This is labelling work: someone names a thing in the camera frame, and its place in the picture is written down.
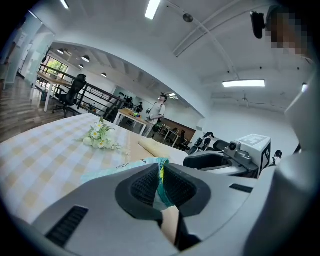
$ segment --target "desk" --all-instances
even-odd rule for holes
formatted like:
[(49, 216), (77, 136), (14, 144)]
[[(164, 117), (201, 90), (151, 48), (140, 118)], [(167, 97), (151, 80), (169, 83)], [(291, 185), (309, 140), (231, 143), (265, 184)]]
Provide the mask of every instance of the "desk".
[[(31, 224), (45, 209), (81, 186), (81, 176), (153, 157), (138, 144), (141, 136), (114, 128), (113, 139), (129, 152), (86, 146), (83, 137), (99, 117), (81, 114), (21, 133), (0, 144), (0, 187), (8, 211)], [(169, 161), (183, 165), (186, 152), (162, 145)]]
[(176, 139), (174, 140), (174, 143), (172, 144), (172, 147), (174, 148), (174, 146), (176, 145), (176, 143), (177, 143), (177, 140), (179, 139), (179, 138), (181, 138), (181, 136), (180, 135), (178, 135), (177, 133), (175, 133), (174, 131), (172, 131), (172, 130), (168, 130), (168, 132), (166, 133), (166, 135), (165, 135), (165, 137), (164, 137), (164, 140), (163, 141), (165, 141), (166, 140), (166, 138), (167, 138), (167, 136), (168, 136), (168, 134), (170, 133), (170, 132), (172, 132), (175, 136), (176, 136)]
[[(48, 94), (46, 96), (45, 105), (44, 105), (44, 112), (47, 112), (48, 104), (49, 104), (49, 98), (50, 98), (50, 94), (51, 94), (53, 85), (55, 84), (55, 85), (61, 85), (61, 86), (65, 86), (65, 87), (71, 87), (72, 83), (70, 83), (70, 82), (68, 82), (66, 80), (63, 80), (61, 78), (52, 78), (49, 74), (40, 73), (40, 72), (37, 72), (36, 74), (37, 74), (38, 77), (41, 77), (41, 78), (43, 78), (44, 80), (46, 80), (46, 81), (48, 81), (50, 83), (49, 91), (48, 91)], [(32, 88), (31, 95), (30, 95), (30, 100), (32, 100), (32, 96), (34, 95), (35, 87), (36, 87), (36, 83), (33, 84), (33, 88)]]
[(142, 127), (142, 129), (140, 131), (140, 135), (142, 135), (149, 123), (147, 121), (143, 120), (141, 117), (134, 117), (134, 116), (132, 116), (130, 114), (133, 115), (134, 112), (129, 108), (119, 109), (118, 110), (118, 114), (116, 115), (115, 120), (113, 121), (113, 123), (118, 126), (119, 123), (120, 123), (120, 116), (129, 118), (129, 119), (133, 120), (134, 122), (138, 122), (139, 124), (143, 125), (143, 127)]
[(161, 124), (161, 127), (160, 127), (160, 129), (159, 129), (159, 131), (158, 131), (158, 134), (161, 134), (162, 128), (168, 129), (168, 130), (170, 129), (169, 126), (166, 126), (165, 124)]

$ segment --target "white flower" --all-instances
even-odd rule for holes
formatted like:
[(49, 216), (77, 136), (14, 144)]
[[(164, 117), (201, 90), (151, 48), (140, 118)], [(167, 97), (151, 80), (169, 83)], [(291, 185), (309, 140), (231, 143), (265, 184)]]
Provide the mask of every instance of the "white flower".
[(99, 149), (105, 148), (105, 147), (106, 147), (106, 144), (107, 144), (107, 142), (106, 142), (104, 139), (102, 139), (102, 140), (99, 142), (99, 145), (98, 145)]
[(99, 133), (98, 133), (96, 130), (93, 130), (93, 131), (91, 132), (91, 136), (92, 136), (92, 138), (94, 138), (94, 139), (98, 139)]
[(89, 137), (83, 139), (83, 144), (86, 146), (92, 146), (92, 140)]
[(95, 149), (97, 149), (97, 148), (99, 148), (99, 140), (97, 140), (97, 139), (95, 139), (94, 141), (93, 141), (93, 143), (92, 143), (92, 146), (95, 148)]
[(103, 126), (104, 126), (104, 123), (103, 123), (103, 122), (96, 122), (96, 123), (95, 123), (95, 130), (96, 130), (97, 132), (99, 132), (100, 129), (101, 129)]
[(107, 143), (104, 145), (104, 147), (105, 147), (106, 149), (108, 149), (108, 150), (113, 150), (113, 145), (112, 145), (112, 143), (107, 142)]

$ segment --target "teal cloth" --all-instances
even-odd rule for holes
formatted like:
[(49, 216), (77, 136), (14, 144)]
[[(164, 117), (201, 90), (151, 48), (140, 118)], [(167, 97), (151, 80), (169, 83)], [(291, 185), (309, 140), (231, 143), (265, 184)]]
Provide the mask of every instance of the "teal cloth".
[(97, 178), (101, 178), (101, 177), (105, 177), (108, 175), (113, 175), (113, 174), (117, 174), (117, 173), (121, 173), (124, 171), (127, 171), (129, 169), (132, 168), (136, 168), (136, 167), (140, 167), (140, 166), (145, 166), (145, 165), (149, 165), (149, 164), (158, 164), (159, 168), (159, 186), (157, 189), (157, 193), (160, 197), (160, 200), (162, 203), (165, 204), (166, 207), (171, 207), (174, 206), (174, 204), (171, 203), (171, 201), (169, 200), (165, 188), (164, 188), (164, 184), (162, 182), (162, 179), (160, 178), (160, 172), (161, 169), (163, 167), (163, 165), (165, 163), (169, 163), (169, 159), (168, 158), (163, 158), (163, 157), (147, 157), (145, 159), (141, 159), (140, 161), (136, 161), (136, 162), (130, 162), (130, 163), (126, 163), (123, 165), (120, 165), (116, 168), (111, 168), (111, 169), (106, 169), (106, 170), (100, 170), (100, 171), (94, 171), (94, 172), (88, 172), (85, 173), (81, 176), (81, 181), (82, 184), (89, 182), (91, 180), (97, 179)]

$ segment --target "window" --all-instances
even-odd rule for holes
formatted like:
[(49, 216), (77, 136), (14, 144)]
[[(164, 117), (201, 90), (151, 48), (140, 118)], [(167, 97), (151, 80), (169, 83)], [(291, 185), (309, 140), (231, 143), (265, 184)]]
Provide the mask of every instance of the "window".
[[(52, 57), (49, 57), (44, 63), (43, 65), (46, 65), (50, 68), (53, 68), (55, 70), (58, 70), (58, 71), (61, 71), (63, 73), (65, 73), (68, 69), (68, 66), (65, 65), (65, 64), (62, 64), (60, 61), (56, 60), (55, 58), (52, 58)], [(57, 75), (58, 77), (60, 78), (64, 78), (64, 74), (61, 74), (61, 73), (58, 73), (52, 69), (49, 69), (49, 68), (45, 68), (43, 66), (40, 67), (40, 71), (41, 73), (48, 73), (48, 74), (53, 74), (53, 75)]]

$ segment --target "office chair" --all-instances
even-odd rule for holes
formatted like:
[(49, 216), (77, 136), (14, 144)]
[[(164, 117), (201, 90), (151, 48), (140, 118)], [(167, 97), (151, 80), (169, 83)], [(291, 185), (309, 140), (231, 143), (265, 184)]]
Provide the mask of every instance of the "office chair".
[(185, 133), (186, 132), (184, 130), (181, 131), (181, 137), (179, 139), (179, 143), (177, 144), (178, 149), (181, 151), (190, 150), (190, 147), (188, 147), (190, 142), (187, 140), (185, 141)]
[(55, 106), (55, 109), (52, 110), (52, 113), (55, 113), (56, 110), (63, 110), (64, 112), (64, 118), (67, 117), (67, 107), (73, 106), (77, 103), (78, 99), (78, 93), (82, 90), (82, 88), (87, 84), (86, 82), (86, 75), (79, 74), (76, 79), (73, 81), (72, 86), (68, 93), (62, 94), (64, 92), (63, 89), (60, 87), (58, 88), (60, 90), (60, 93), (56, 93), (55, 96), (59, 99), (60, 102), (62, 102), (63, 106)]

